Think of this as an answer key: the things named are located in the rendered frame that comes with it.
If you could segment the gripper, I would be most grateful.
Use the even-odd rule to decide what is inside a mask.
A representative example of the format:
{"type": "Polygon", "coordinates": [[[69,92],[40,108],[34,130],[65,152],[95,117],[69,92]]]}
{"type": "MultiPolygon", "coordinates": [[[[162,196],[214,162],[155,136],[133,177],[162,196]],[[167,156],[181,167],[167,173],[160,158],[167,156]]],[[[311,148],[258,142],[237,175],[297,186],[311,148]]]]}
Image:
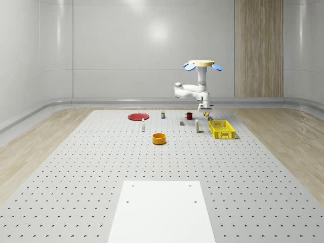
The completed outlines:
{"type": "Polygon", "coordinates": [[[202,112],[203,114],[210,114],[213,110],[213,105],[200,103],[198,105],[198,112],[202,112]]]}

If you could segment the yellow basket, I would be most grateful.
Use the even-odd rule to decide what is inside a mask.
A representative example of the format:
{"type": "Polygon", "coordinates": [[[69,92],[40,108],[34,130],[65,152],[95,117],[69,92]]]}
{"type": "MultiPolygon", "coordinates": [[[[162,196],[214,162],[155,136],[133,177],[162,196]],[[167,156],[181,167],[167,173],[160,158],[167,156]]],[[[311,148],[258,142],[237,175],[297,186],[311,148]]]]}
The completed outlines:
{"type": "Polygon", "coordinates": [[[235,130],[226,120],[210,120],[209,129],[215,139],[235,138],[235,130]]]}

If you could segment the red plate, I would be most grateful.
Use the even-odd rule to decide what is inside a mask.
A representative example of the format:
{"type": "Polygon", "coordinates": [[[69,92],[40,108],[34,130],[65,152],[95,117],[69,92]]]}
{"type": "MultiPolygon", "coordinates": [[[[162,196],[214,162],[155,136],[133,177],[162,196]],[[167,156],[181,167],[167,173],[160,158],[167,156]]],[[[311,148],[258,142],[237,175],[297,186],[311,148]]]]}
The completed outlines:
{"type": "Polygon", "coordinates": [[[149,119],[149,114],[147,114],[147,113],[132,113],[132,114],[128,115],[128,118],[130,120],[134,120],[134,121],[141,121],[141,120],[149,119]]]}

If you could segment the white board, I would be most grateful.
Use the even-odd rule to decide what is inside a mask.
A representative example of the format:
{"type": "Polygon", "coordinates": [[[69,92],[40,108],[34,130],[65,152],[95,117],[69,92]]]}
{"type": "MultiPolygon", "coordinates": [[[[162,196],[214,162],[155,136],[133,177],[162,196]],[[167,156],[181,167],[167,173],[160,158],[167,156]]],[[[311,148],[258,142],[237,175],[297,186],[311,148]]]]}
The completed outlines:
{"type": "Polygon", "coordinates": [[[215,243],[199,181],[125,181],[108,243],[215,243]]]}

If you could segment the yellow bowl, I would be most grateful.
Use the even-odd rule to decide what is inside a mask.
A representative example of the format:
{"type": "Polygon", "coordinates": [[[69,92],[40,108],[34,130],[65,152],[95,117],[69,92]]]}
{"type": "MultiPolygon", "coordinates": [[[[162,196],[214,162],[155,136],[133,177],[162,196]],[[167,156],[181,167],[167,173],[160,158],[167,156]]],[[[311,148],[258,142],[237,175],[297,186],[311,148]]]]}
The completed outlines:
{"type": "Polygon", "coordinates": [[[152,142],[156,145],[162,145],[166,143],[166,135],[163,133],[155,133],[152,135],[152,142]]]}

